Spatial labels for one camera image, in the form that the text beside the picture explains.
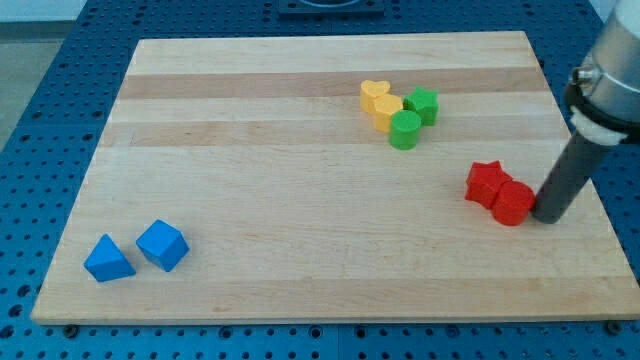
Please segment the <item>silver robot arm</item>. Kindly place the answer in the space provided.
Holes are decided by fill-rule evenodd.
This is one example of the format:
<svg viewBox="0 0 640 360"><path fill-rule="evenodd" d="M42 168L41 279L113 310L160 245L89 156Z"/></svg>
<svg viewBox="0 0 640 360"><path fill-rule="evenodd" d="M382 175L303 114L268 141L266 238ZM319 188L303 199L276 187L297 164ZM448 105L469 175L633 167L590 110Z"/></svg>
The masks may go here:
<svg viewBox="0 0 640 360"><path fill-rule="evenodd" d="M616 2L565 89L571 122L600 146L639 141L639 0Z"/></svg>

